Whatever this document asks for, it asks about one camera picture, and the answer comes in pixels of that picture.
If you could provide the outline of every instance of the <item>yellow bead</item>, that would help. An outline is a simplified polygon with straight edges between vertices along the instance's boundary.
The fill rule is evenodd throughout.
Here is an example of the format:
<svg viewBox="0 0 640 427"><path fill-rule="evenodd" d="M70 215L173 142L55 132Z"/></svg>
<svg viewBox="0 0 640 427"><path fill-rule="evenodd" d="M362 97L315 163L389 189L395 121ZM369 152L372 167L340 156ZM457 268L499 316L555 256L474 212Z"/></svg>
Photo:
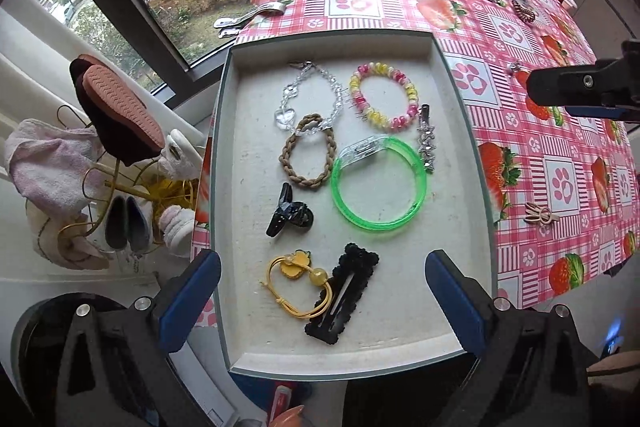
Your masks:
<svg viewBox="0 0 640 427"><path fill-rule="evenodd" d="M309 280L314 286L322 286L329 280L329 276L322 268L313 268L309 272Z"/></svg>

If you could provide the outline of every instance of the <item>pink checkered tablecloth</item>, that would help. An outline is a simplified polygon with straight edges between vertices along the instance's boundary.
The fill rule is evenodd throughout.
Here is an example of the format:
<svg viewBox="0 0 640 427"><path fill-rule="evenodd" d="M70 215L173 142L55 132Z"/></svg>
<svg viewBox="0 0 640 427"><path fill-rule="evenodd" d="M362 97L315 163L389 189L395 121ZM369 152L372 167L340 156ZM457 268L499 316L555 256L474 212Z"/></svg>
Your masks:
<svg viewBox="0 0 640 427"><path fill-rule="evenodd" d="M271 0L252 0L261 4ZM623 126L574 118L528 100L526 81L510 73L593 63L574 21L556 0L280 0L282 17L254 19L237 42L346 28L430 31L444 51L481 152L495 207L498 295L518 307L568 291L621 263L635 248L640 208L634 160ZM209 246L209 157L200 181L193 252ZM550 226L524 221L525 203L560 217ZM199 325L215 325L209 301Z"/></svg>

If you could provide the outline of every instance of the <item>white tray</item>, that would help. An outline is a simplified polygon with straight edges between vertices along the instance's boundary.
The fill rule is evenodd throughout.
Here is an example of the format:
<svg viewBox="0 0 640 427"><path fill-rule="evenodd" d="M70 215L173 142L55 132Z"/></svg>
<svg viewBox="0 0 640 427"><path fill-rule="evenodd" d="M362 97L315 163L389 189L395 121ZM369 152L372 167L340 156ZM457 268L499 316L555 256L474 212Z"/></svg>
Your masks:
<svg viewBox="0 0 640 427"><path fill-rule="evenodd" d="M436 169L428 176L427 198L416 216L393 232L367 232L334 207L329 183L319 190L294 185L294 201L315 215L308 232L286 225L275 238L265 234L287 177L278 162L289 133L273 113L283 87L298 71L292 60L313 60L344 87L364 62L386 62L415 84L420 103L431 106ZM389 79L362 83L372 107L387 116L406 111L404 91ZM379 133L359 118L350 98L334 132L338 151ZM328 116L334 95L314 74L290 99L296 121L305 114ZM417 147L417 124L396 137ZM318 32L233 46L216 108L211 165L212 248L222 258L215 293L218 328L228 368L245 375L289 380L337 380L401 371L461 351L449 323L424 279L424 260L442 248L462 273L495 295L493 225L484 176L479 169L462 100L433 36L398 30ZM324 134L298 140L291 155L297 174L322 169ZM344 171L342 194L357 213L387 221L404 214L415 196L408 166L393 153L378 153ZM374 251L380 263L356 311L329 346L304 332L305 321L290 317L260 285L268 263L294 250L310 250L312 265L328 273L348 243ZM318 288L307 277L286 280L273 270L274 285L298 309L309 310Z"/></svg>

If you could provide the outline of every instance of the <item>heart-shaped bead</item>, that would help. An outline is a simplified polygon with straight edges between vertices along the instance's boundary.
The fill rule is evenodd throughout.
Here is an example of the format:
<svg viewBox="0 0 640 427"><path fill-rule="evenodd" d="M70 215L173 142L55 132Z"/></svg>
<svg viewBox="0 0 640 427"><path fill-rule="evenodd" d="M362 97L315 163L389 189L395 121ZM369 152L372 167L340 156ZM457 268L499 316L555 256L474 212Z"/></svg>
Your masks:
<svg viewBox="0 0 640 427"><path fill-rule="evenodd" d="M293 124L293 119L296 117L296 112L287 107L286 109L278 109L275 113L273 113L273 117L276 120L276 124L281 129L286 129Z"/></svg>

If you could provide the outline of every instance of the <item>green plastic bracelet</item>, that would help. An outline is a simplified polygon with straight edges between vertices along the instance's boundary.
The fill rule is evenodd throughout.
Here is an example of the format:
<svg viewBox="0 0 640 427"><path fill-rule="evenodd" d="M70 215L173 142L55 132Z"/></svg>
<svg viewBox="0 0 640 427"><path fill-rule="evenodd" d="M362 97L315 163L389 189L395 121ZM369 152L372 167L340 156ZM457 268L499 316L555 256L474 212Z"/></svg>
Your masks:
<svg viewBox="0 0 640 427"><path fill-rule="evenodd" d="M417 193L414 203L404 216L398 217L398 219L393 221L387 221L386 223L376 223L373 221L366 221L365 219L356 216L342 200L338 185L340 183L340 172L344 167L384 149L392 150L409 163L412 171L414 172ZM420 160L418 153L402 140L392 136L372 136L343 149L340 152L340 155L335 159L334 168L331 174L331 194L334 197L335 206L337 206L342 215L354 225L365 230L394 230L408 223L409 220L415 216L418 210L420 210L427 194L427 174L424 171L424 166L422 165L422 160Z"/></svg>

